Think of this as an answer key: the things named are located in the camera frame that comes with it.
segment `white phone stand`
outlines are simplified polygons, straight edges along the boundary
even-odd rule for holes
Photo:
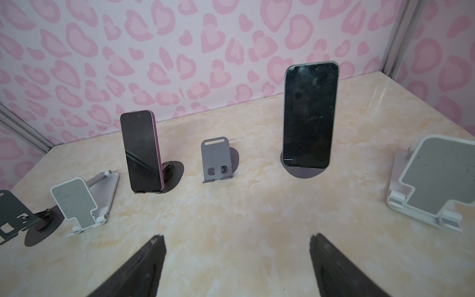
[[[66,219],[76,219],[73,233],[103,225],[108,219],[119,174],[108,170],[88,181],[80,177],[51,188],[51,195]]]
[[[441,229],[462,232],[455,203],[475,206],[475,141],[430,135],[396,153],[387,205]]]

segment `marble table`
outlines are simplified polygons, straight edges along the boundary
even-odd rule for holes
[[[54,147],[12,190],[33,212],[49,189],[105,169],[120,173],[109,221],[66,237],[65,220],[27,248],[0,247],[1,296],[92,292],[149,238],[167,256],[159,296],[319,296],[309,241],[323,233],[393,297],[473,296],[475,209],[464,233],[439,230],[385,203],[393,158],[424,136],[473,139],[381,72],[340,82],[329,168],[309,180],[282,167],[283,96],[157,124],[163,161],[185,165],[167,194],[134,194],[120,133]],[[233,179],[203,184],[200,144],[226,136],[239,151]]]

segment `cracked phone screen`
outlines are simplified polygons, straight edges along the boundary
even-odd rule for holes
[[[284,164],[328,167],[338,87],[334,62],[291,66],[285,74]]]

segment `phone stand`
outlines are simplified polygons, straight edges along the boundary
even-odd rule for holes
[[[168,161],[163,163],[161,166],[163,168],[163,181],[165,182],[165,187],[161,192],[152,193],[164,194],[170,192],[180,182],[183,172],[185,171],[183,163],[178,161]]]
[[[441,229],[462,232],[455,203],[475,206],[475,141],[430,135],[394,159],[386,204]]]
[[[63,215],[55,206],[33,214],[21,201],[10,191],[0,191],[0,236],[4,239],[0,245],[16,237],[18,232],[27,231],[25,245],[34,246],[51,235],[63,221]],[[13,230],[4,230],[9,224]]]
[[[68,236],[101,226],[107,221],[118,181],[119,174],[108,170],[88,181],[76,177],[51,188],[51,195],[64,217],[74,218],[78,223]]]
[[[325,169],[320,168],[305,168],[305,167],[296,167],[296,166],[287,166],[284,164],[284,152],[280,153],[280,163],[282,166],[296,178],[311,178],[317,176],[325,171]]]
[[[204,182],[233,178],[239,166],[239,153],[229,147],[226,137],[207,139],[201,143]]]

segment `phone screen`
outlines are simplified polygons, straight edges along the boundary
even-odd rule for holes
[[[120,122],[132,191],[160,192],[163,188],[162,166],[152,112],[122,114]]]
[[[339,67],[335,62],[295,65],[285,74],[284,164],[328,167]]]

